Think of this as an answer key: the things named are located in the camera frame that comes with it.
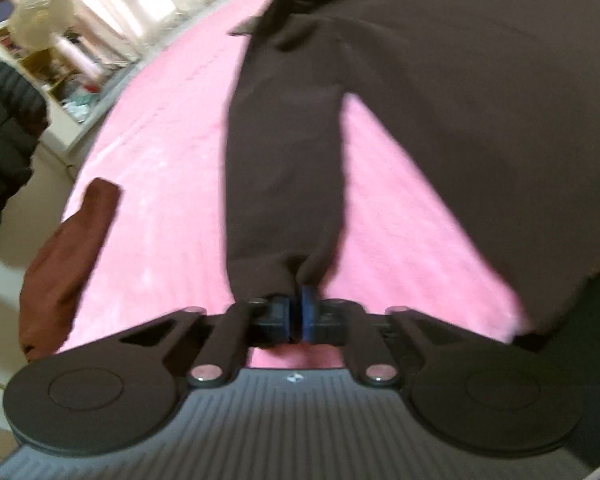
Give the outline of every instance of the bed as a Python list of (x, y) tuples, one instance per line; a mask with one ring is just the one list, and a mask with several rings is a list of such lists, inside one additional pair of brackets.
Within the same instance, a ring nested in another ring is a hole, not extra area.
[[(231, 0), (131, 82), (86, 161), (65, 217), (87, 184), (123, 188), (118, 216), (62, 349), (186, 306), (232, 303), (224, 270), (224, 112), (246, 40), (227, 32), (266, 0)], [(346, 229), (325, 297), (370, 312), (404, 304), (502, 341), (526, 322), (516, 295), (474, 249), (382, 125), (350, 96), (342, 113)], [(253, 367), (332, 367), (338, 352), (254, 350)]]

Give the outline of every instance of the brown sleeve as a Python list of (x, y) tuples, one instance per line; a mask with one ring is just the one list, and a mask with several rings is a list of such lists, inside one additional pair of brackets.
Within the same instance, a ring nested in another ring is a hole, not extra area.
[(52, 355), (70, 334), (78, 303), (116, 215), (120, 188), (89, 184), (80, 210), (38, 251), (20, 292), (20, 348), (31, 361)]

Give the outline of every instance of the metal screw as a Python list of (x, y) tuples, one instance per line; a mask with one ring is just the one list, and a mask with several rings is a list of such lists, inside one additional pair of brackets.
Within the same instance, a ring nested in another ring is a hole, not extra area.
[(222, 368), (216, 365), (200, 365), (193, 368), (191, 375), (201, 383), (215, 381), (222, 377)]
[(206, 310), (199, 306), (187, 306), (182, 309), (183, 312), (189, 312), (190, 314), (200, 314), (200, 316), (206, 316)]
[(391, 365), (371, 365), (366, 369), (366, 376), (377, 383), (385, 383), (391, 381), (398, 374)]
[(386, 314), (396, 314), (397, 312), (407, 312), (409, 310), (408, 306), (390, 306), (386, 310)]

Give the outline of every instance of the black puffer jacket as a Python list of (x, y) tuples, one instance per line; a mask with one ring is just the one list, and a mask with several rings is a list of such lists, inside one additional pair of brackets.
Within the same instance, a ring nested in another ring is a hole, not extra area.
[(44, 96), (0, 61), (0, 216), (32, 175), (31, 157), (48, 126)]

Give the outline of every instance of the pink blanket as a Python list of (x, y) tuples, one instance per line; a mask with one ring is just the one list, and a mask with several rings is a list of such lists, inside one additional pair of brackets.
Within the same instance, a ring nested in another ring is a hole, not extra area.
[[(232, 0), (128, 86), (65, 216), (100, 176), (124, 195), (64, 349), (185, 306), (231, 302), (223, 259), (224, 112), (245, 40), (226, 32), (266, 0)], [(516, 296), (481, 260), (409, 157), (355, 98), (342, 114), (346, 230), (325, 297), (370, 312), (405, 304), (499, 340), (522, 323)], [(256, 367), (330, 367), (333, 348), (254, 351)]]

